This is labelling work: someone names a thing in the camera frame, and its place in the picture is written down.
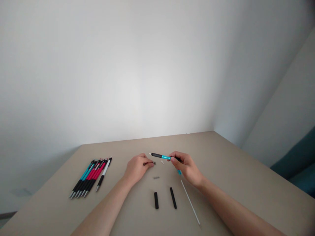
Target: finger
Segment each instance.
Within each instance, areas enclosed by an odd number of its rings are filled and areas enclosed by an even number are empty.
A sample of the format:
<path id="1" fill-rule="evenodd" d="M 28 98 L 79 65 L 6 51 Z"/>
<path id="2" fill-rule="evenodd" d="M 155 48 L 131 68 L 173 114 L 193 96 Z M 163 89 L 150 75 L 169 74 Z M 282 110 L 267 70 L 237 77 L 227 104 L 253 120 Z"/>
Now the finger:
<path id="1" fill-rule="evenodd" d="M 153 167 L 153 166 L 154 166 L 153 162 L 147 163 L 147 164 L 144 166 L 145 171 L 147 171 L 148 169 L 150 169 L 150 168 Z"/>
<path id="2" fill-rule="evenodd" d="M 182 161 L 184 161 L 186 155 L 187 155 L 186 153 L 178 151 L 174 151 L 171 154 L 169 154 L 170 157 L 177 157 L 180 158 Z"/>
<path id="3" fill-rule="evenodd" d="M 147 156 L 145 155 L 145 153 L 141 153 L 141 154 L 139 154 L 139 155 L 137 155 L 137 156 L 140 156 L 140 157 L 145 157 L 145 158 L 147 158 Z"/>
<path id="4" fill-rule="evenodd" d="M 186 166 L 182 163 L 180 163 L 178 160 L 176 160 L 174 157 L 171 158 L 172 164 L 175 166 L 176 169 L 183 171 Z"/>
<path id="5" fill-rule="evenodd" d="M 153 162 L 152 160 L 150 160 L 149 158 L 146 158 L 146 157 L 143 157 L 141 159 L 141 161 L 143 161 L 143 163 L 151 163 L 151 162 Z"/>

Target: forearm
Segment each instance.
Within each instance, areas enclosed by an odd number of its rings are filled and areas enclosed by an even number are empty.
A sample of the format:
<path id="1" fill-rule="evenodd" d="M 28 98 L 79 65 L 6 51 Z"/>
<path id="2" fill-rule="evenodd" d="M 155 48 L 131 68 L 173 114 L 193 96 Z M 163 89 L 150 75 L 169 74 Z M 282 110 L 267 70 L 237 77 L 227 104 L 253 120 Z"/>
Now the forearm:
<path id="1" fill-rule="evenodd" d="M 209 200 L 214 210 L 235 236 L 284 235 L 209 180 L 204 178 L 202 183 L 196 187 Z"/>
<path id="2" fill-rule="evenodd" d="M 132 185 L 124 177 L 120 179 L 72 233 L 72 236 L 109 235 L 131 187 Z"/>

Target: person's left hand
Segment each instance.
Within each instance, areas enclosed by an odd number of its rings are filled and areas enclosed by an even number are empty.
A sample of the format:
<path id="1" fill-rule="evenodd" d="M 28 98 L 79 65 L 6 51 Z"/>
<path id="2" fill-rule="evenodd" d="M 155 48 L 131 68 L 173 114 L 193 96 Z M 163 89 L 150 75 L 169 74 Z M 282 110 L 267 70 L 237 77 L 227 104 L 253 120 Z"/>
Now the person's left hand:
<path id="1" fill-rule="evenodd" d="M 133 186 L 153 166 L 153 161 L 148 159 L 144 153 L 136 155 L 128 162 L 124 178 Z"/>

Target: table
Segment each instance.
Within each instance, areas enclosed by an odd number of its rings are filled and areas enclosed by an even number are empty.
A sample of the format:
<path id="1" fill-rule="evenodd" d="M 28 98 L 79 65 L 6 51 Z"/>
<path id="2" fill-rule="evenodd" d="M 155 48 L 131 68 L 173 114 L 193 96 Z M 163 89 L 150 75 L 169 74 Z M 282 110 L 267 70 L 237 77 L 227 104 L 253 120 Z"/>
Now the table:
<path id="1" fill-rule="evenodd" d="M 200 171 L 229 195 L 288 236 L 307 235 L 315 199 L 214 131 L 82 145 L 0 230 L 0 235 L 70 235 L 123 176 L 134 155 L 189 153 Z M 100 190 L 70 200 L 72 188 L 93 158 L 113 156 Z M 132 188 L 111 235 L 232 235 L 207 200 L 184 181 L 201 222 L 199 228 L 181 176 L 170 162 L 156 161 Z M 177 209 L 174 209 L 170 187 Z M 159 209 L 155 209 L 154 192 Z"/>

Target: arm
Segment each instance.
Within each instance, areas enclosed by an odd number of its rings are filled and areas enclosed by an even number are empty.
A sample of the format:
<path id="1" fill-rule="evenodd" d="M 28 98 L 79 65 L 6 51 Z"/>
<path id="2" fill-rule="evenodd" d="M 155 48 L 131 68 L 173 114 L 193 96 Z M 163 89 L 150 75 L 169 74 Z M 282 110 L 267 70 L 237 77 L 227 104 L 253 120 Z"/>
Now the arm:
<path id="1" fill-rule="evenodd" d="M 171 162 L 175 168 L 181 170 L 188 182 L 209 200 L 214 210 L 235 236 L 284 235 L 207 180 L 198 170 L 190 155 L 173 152 L 169 156 L 172 157 Z M 173 157 L 179 157 L 183 163 Z"/>
<path id="2" fill-rule="evenodd" d="M 109 235 L 130 189 L 151 167 L 153 162 L 144 153 L 133 157 L 127 164 L 124 176 L 75 229 L 72 236 Z"/>

